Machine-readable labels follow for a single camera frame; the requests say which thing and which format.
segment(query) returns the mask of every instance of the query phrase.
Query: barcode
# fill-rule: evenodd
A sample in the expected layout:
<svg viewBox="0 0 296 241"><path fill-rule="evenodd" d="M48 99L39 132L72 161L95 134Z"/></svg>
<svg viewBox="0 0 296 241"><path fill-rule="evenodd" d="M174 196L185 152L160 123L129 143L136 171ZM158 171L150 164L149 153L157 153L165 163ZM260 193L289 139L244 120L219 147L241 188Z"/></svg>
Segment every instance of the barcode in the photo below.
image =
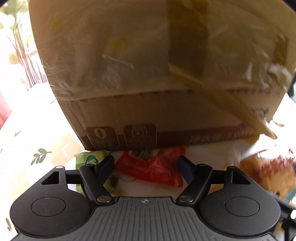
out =
<svg viewBox="0 0 296 241"><path fill-rule="evenodd" d="M131 151L129 154L133 157L136 157L138 159L147 161L149 160L153 153L154 153L155 149L150 149L150 150L134 150Z"/></svg>

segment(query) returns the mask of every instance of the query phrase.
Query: red plastic package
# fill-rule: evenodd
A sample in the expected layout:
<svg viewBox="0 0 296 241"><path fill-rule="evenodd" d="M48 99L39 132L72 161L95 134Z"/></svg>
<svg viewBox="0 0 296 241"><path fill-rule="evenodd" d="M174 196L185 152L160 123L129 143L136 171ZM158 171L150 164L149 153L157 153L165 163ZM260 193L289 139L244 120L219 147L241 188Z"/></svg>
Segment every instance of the red plastic package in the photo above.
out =
<svg viewBox="0 0 296 241"><path fill-rule="evenodd" d="M185 153L184 147L125 151L116 162L115 169L139 180L182 187L177 160Z"/></svg>

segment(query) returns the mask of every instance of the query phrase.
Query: red object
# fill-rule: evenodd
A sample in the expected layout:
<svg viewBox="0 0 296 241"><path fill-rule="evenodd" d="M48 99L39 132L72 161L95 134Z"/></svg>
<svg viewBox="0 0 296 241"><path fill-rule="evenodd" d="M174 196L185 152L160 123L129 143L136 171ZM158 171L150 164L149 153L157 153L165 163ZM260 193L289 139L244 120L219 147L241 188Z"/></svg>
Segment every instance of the red object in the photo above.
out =
<svg viewBox="0 0 296 241"><path fill-rule="evenodd" d="M4 99L4 96L0 92L0 129L4 125L4 122L7 120L7 118L10 116L10 114L11 109L6 100Z"/></svg>
<svg viewBox="0 0 296 241"><path fill-rule="evenodd" d="M177 170L177 160L185 153L184 147L176 147L159 150L156 156L143 160L133 156L132 151L125 151L116 162L115 169L139 180L182 187L183 178Z"/></svg>

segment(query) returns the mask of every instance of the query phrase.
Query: ribbed gray panel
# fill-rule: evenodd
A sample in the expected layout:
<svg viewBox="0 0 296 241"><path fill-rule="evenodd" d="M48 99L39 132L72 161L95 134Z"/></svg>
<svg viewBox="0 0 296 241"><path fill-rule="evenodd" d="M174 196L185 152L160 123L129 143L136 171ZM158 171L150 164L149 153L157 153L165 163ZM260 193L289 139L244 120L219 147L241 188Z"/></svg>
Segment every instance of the ribbed gray panel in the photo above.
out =
<svg viewBox="0 0 296 241"><path fill-rule="evenodd" d="M98 207L81 228L71 234L36 239L18 235L13 241L236 241L210 230L189 207L169 197L121 197L109 207ZM267 234L254 241L276 241Z"/></svg>

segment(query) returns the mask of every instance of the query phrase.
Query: metal screw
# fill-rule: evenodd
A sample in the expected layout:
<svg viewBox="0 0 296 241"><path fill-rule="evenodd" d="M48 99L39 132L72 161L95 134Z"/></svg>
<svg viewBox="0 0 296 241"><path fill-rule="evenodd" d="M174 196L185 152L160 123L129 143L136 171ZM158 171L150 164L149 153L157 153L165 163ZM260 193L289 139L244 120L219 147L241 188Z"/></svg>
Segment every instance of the metal screw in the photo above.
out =
<svg viewBox="0 0 296 241"><path fill-rule="evenodd" d="M179 197L179 201L184 202L184 203L192 202L193 197L191 197L189 195L183 195L183 196Z"/></svg>
<svg viewBox="0 0 296 241"><path fill-rule="evenodd" d="M97 200L98 202L109 203L112 201L112 197L103 195L103 196L99 196Z"/></svg>

